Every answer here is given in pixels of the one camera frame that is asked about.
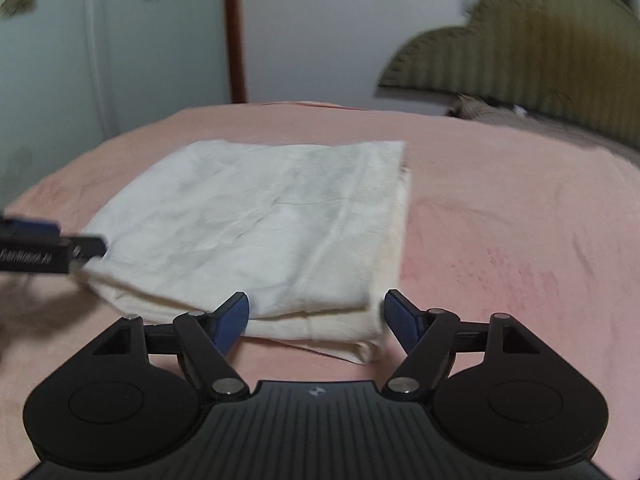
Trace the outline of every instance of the padded headboard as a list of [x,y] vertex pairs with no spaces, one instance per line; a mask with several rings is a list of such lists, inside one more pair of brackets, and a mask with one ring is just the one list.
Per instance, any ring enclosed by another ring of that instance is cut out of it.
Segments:
[[619,0],[480,0],[466,27],[402,47],[380,86],[491,97],[640,148],[640,22]]

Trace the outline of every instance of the folded white towel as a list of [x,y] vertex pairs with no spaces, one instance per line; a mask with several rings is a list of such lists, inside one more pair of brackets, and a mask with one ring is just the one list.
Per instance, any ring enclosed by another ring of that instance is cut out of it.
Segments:
[[247,336],[353,362],[381,354],[408,203],[402,142],[258,146],[203,141],[121,190],[85,232],[108,252],[87,280],[123,312],[171,322],[237,290]]

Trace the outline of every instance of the white wall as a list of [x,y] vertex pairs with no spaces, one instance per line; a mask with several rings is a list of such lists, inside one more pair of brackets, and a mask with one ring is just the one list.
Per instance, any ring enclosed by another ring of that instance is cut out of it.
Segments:
[[249,99],[441,114],[452,98],[376,85],[409,38],[462,24],[464,1],[242,0]]
[[0,206],[101,141],[84,0],[0,19]]

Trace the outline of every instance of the round black pad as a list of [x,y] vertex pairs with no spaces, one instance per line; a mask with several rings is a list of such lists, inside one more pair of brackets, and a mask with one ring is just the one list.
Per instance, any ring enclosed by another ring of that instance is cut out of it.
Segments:
[[451,376],[434,394],[433,415],[467,452],[516,468],[555,468],[590,457],[608,418],[589,381],[539,355]]
[[140,411],[145,397],[133,384],[101,381],[80,386],[69,399],[69,410],[92,424],[115,424]]
[[125,355],[71,359],[29,396],[24,427],[38,455],[113,470],[154,459],[194,429],[200,402],[180,377]]
[[513,422],[544,422],[562,409],[562,397],[553,388],[534,381],[509,381],[494,386],[489,406]]

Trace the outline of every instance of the blue gripper pad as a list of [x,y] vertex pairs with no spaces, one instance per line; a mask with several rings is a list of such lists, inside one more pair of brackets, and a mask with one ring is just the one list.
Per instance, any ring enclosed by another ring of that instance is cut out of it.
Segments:
[[211,340],[222,355],[227,355],[249,321],[249,299],[242,292],[237,292],[216,313],[220,316],[216,319]]
[[384,302],[385,321],[408,354],[426,332],[424,313],[389,291]]
[[18,231],[29,231],[46,235],[59,235],[60,226],[55,222],[7,220],[3,222],[5,226]]

